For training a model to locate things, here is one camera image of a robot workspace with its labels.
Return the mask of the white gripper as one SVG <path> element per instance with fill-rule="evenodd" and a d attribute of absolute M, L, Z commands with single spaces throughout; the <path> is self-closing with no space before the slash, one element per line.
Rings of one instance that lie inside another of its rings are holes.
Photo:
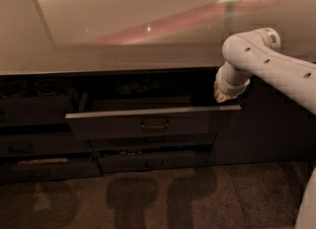
<path fill-rule="evenodd" d="M 231 82 L 224 76 L 224 72 L 219 70 L 215 76 L 213 97 L 218 103 L 234 100 L 245 92 L 249 84 L 249 79 L 243 79 L 240 84 Z"/>

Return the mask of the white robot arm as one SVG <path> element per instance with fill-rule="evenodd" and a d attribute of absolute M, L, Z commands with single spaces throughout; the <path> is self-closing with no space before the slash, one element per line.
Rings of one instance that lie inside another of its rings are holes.
<path fill-rule="evenodd" d="M 257 76 L 316 115 L 316 64 L 277 52 L 278 33 L 270 28 L 229 37 L 223 44 L 225 63 L 214 82 L 214 99 L 223 103 L 245 92 Z"/>

